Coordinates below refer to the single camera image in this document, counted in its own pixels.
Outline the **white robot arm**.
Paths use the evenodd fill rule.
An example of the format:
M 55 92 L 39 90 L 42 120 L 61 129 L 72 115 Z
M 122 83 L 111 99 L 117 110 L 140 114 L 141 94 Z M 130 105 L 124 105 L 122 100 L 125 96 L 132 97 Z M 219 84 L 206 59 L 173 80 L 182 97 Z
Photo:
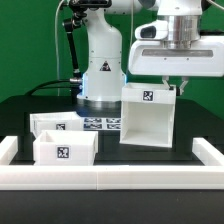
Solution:
M 161 84 L 136 84 L 134 90 L 145 101 L 161 93 L 174 95 L 171 76 L 184 79 L 224 76 L 224 37 L 199 32 L 203 12 L 201 0 L 65 0 L 73 17 L 64 23 L 66 32 L 85 25 L 89 41 L 87 71 L 79 76 L 80 100 L 117 102 L 128 85 L 121 70 L 122 36 L 110 26 L 105 13 L 128 13 L 142 8 L 157 12 L 157 19 L 136 28 L 128 70 L 134 75 L 160 76 Z

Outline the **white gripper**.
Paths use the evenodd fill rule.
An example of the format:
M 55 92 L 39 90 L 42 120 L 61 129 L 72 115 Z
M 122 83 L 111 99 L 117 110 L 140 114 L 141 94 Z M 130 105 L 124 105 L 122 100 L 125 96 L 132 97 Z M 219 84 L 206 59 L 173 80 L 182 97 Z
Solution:
M 167 90 L 174 91 L 169 76 L 182 76 L 179 96 L 189 77 L 224 76 L 224 36 L 202 36 L 185 46 L 169 48 L 165 44 L 168 23 L 157 20 L 135 30 L 136 41 L 129 54 L 128 69 L 134 75 L 163 76 Z

